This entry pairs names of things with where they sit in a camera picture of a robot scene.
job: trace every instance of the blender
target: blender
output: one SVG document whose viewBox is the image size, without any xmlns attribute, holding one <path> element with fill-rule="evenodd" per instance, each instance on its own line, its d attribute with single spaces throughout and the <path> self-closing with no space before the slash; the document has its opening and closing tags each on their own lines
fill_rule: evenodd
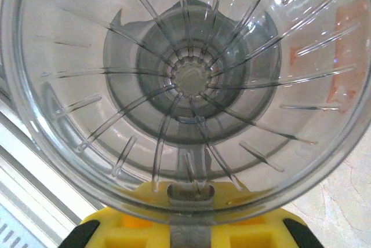
<svg viewBox="0 0 371 248">
<path fill-rule="evenodd" d="M 1 29 L 35 142 L 109 206 L 61 247 L 321 245 L 272 210 L 369 124 L 370 0 L 3 0 Z"/>
</svg>

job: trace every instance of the black plastic part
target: black plastic part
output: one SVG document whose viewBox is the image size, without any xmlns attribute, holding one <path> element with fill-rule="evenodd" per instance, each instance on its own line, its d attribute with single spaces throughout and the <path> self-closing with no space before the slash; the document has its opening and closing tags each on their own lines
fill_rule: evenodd
<svg viewBox="0 0 371 248">
<path fill-rule="evenodd" d="M 283 223 L 299 248 L 324 248 L 307 226 L 290 218 L 283 219 Z"/>
<path fill-rule="evenodd" d="M 98 220 L 91 220 L 78 225 L 68 237 L 63 240 L 58 248 L 85 248 L 99 225 L 100 222 Z"/>
</svg>

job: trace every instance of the yellow base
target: yellow base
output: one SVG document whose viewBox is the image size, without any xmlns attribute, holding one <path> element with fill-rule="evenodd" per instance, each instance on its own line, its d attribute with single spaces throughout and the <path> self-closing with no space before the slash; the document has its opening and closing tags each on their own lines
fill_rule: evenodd
<svg viewBox="0 0 371 248">
<path fill-rule="evenodd" d="M 212 227 L 211 248 L 298 248 L 282 220 L 304 221 L 283 209 L 238 223 Z M 170 226 L 105 208 L 82 223 L 100 221 L 86 248 L 170 248 Z"/>
</svg>

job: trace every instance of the marble surface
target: marble surface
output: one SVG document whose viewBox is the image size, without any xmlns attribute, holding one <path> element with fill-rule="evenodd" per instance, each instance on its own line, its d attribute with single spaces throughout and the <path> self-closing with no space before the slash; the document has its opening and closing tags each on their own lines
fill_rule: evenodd
<svg viewBox="0 0 371 248">
<path fill-rule="evenodd" d="M 371 129 L 323 182 L 284 206 L 326 248 L 371 247 Z"/>
</svg>

